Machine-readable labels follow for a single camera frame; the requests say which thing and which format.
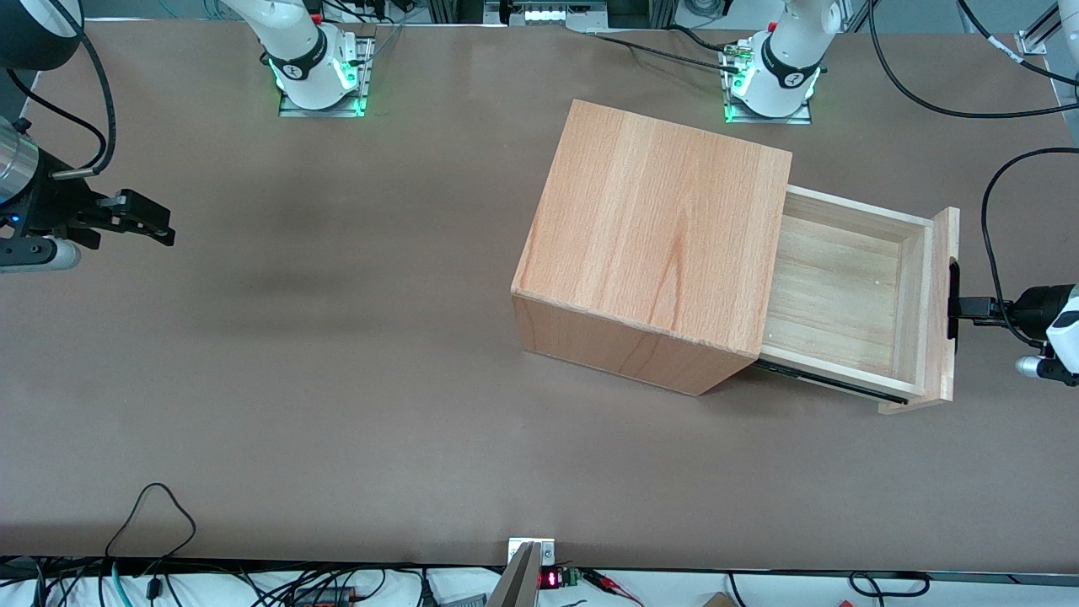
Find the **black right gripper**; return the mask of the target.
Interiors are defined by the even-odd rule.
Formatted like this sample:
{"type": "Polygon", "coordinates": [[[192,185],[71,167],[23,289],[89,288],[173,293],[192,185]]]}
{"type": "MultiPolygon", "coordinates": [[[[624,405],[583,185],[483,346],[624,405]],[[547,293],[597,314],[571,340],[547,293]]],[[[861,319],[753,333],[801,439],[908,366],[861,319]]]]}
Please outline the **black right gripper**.
{"type": "Polygon", "coordinates": [[[99,229],[105,231],[142,235],[166,247],[174,246],[176,231],[170,226],[168,208],[135,190],[120,190],[110,199],[110,212],[101,211],[98,202],[107,196],[88,188],[85,180],[51,177],[66,169],[68,165],[59,160],[39,162],[30,183],[13,199],[15,237],[100,239],[100,233],[86,223],[101,220],[99,229]]]}

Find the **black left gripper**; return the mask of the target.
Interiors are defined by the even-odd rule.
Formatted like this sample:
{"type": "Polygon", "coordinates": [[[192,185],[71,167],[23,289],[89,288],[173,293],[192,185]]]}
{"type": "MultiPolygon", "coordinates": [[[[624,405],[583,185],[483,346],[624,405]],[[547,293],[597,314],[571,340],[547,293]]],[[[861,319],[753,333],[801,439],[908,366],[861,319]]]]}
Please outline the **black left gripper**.
{"type": "Polygon", "coordinates": [[[1044,341],[1048,328],[1075,296],[1076,285],[1032,287],[1017,300],[1005,301],[999,306],[998,319],[994,316],[994,299],[991,296],[952,296],[950,318],[976,320],[976,326],[999,325],[1023,341],[1044,341]]]}

